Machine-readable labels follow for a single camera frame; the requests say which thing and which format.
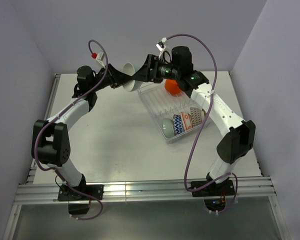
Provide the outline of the orange plastic cup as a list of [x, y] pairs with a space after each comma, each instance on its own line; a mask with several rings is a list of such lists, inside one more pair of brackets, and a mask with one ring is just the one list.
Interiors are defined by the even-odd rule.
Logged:
[[166, 79], [164, 88], [172, 96], [177, 96], [182, 93], [182, 90], [178, 87], [177, 82], [173, 79]]

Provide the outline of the grey-green ceramic bowl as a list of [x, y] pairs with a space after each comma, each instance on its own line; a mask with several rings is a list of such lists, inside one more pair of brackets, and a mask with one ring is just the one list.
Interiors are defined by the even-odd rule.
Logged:
[[162, 120], [162, 130], [167, 139], [171, 139], [175, 136], [173, 121], [169, 118]]

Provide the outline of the orange floral ceramic bowl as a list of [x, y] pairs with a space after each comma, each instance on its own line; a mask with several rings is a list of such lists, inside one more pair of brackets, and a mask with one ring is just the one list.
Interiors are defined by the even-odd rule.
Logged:
[[183, 128], [185, 131], [189, 131], [193, 128], [192, 118], [191, 115], [188, 112], [182, 111], [180, 113], [181, 121], [183, 124]]

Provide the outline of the orange geometric blue bowl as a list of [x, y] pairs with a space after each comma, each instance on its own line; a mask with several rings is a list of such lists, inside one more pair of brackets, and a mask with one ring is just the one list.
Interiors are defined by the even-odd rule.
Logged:
[[173, 130], [175, 135], [182, 134], [185, 131], [182, 118], [179, 114], [173, 115], [172, 122], [173, 122]]

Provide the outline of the brown patterned ceramic bowl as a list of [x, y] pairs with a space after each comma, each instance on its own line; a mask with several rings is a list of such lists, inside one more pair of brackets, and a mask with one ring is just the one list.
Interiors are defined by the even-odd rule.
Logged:
[[192, 126], [196, 127], [202, 124], [205, 118], [205, 112], [197, 107], [190, 107], [190, 116]]

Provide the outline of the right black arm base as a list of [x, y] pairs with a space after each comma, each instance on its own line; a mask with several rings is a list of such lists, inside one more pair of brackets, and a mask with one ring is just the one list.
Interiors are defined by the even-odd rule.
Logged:
[[219, 212], [226, 208], [226, 197], [235, 195], [235, 187], [233, 181], [227, 179], [223, 183], [212, 183], [206, 188], [191, 194], [194, 198], [203, 198], [208, 210]]

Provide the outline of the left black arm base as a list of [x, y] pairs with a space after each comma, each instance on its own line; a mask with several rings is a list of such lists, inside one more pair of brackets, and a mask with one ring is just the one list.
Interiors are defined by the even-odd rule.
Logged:
[[[103, 184], [88, 184], [79, 187], [69, 187], [62, 184], [58, 191], [58, 202], [68, 203], [68, 213], [70, 217], [86, 221], [97, 218], [103, 211]], [[84, 217], [91, 209], [92, 201], [100, 204], [100, 210], [93, 216]]]

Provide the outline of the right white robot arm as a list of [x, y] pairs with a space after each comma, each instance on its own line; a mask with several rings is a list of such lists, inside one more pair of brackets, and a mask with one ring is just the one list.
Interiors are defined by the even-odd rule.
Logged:
[[175, 80], [178, 88], [214, 122], [222, 139], [216, 147], [218, 158], [207, 174], [209, 181], [206, 189], [212, 195], [219, 194], [234, 165], [253, 148], [256, 132], [254, 122], [245, 121], [215, 93], [208, 78], [194, 69], [192, 53], [186, 46], [174, 47], [170, 62], [165, 62], [160, 56], [148, 54], [132, 79], [152, 83], [160, 83], [164, 79]]

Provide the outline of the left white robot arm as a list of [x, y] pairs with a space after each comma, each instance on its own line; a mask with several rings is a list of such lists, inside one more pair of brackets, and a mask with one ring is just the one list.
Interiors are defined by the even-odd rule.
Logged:
[[95, 72], [84, 65], [77, 69], [77, 83], [69, 104], [46, 120], [37, 120], [33, 125], [31, 155], [42, 171], [54, 170], [61, 178], [69, 194], [76, 200], [86, 197], [88, 188], [85, 176], [70, 159], [69, 130], [77, 121], [89, 113], [96, 104], [96, 92], [106, 87], [124, 87], [132, 92], [136, 85], [132, 76], [135, 68], [127, 63], [122, 71], [111, 64]]

